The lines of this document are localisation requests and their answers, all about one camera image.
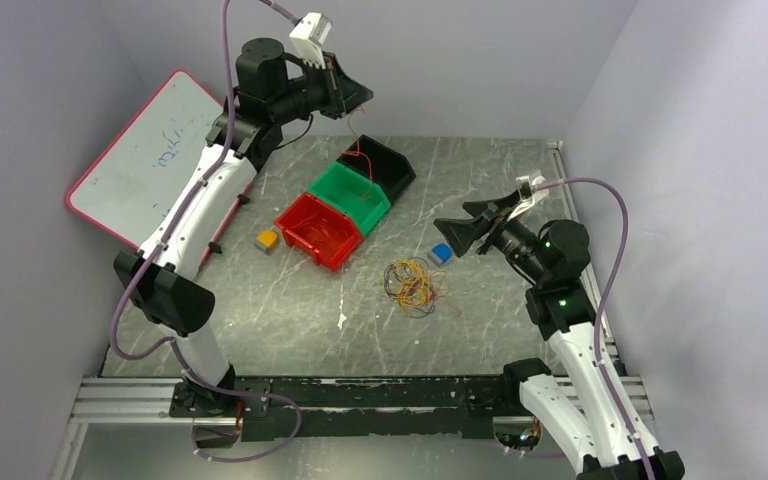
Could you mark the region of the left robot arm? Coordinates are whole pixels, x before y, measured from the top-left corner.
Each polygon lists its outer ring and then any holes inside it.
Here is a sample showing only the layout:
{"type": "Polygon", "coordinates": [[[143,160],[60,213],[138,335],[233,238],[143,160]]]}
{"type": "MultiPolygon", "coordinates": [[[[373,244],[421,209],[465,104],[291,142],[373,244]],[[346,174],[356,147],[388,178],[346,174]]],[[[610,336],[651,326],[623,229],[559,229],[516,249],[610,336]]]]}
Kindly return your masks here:
{"type": "Polygon", "coordinates": [[[123,283],[109,327],[109,347],[136,361],[168,344],[178,355],[185,383],[209,414],[221,416],[237,400],[236,373],[222,353],[209,320],[214,294],[195,276],[235,202],[280,146],[282,128],[313,113],[338,120],[374,97],[325,52],[313,66],[286,52],[281,41],[247,41],[237,58],[225,58],[228,94],[205,139],[200,158],[160,225],[135,251],[122,251],[114,270],[123,283]],[[117,330],[127,304],[141,310],[163,336],[142,353],[127,353],[117,330]]]}

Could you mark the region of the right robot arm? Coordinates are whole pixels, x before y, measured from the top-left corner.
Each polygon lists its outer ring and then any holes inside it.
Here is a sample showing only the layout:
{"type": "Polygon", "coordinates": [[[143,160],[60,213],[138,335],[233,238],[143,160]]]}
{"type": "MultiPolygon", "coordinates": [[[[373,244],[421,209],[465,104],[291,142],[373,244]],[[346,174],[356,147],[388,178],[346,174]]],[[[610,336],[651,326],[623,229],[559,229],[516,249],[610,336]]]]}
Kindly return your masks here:
{"type": "Polygon", "coordinates": [[[499,391],[510,413],[529,411],[548,431],[579,479],[681,479],[684,463],[664,450],[623,389],[610,360],[598,313],[581,281],[590,263],[589,235],[573,220],[532,232],[514,217],[527,188],[502,198],[463,204],[466,219],[435,220],[456,256],[474,243],[495,248],[530,285],[529,317],[565,368],[580,403],[574,405],[541,360],[506,365],[499,391]]]}

